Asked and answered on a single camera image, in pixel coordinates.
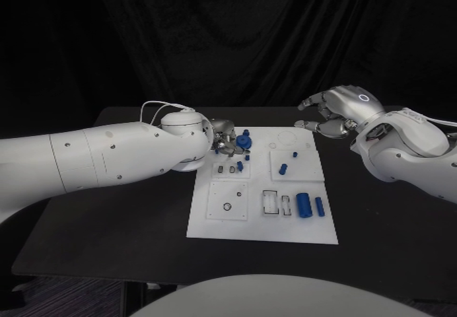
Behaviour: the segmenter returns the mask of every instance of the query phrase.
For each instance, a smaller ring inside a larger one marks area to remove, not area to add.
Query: blue object
[[[324,206],[321,205],[321,198],[316,197],[316,206],[317,206],[317,214],[320,217],[326,215],[324,213]]]
[[[297,194],[298,215],[301,218],[313,216],[310,195],[307,193]]]
[[[252,146],[252,140],[246,135],[236,136],[236,146],[242,147],[243,149],[249,149]]]
[[[287,164],[281,165],[280,174],[284,175],[287,170]]]

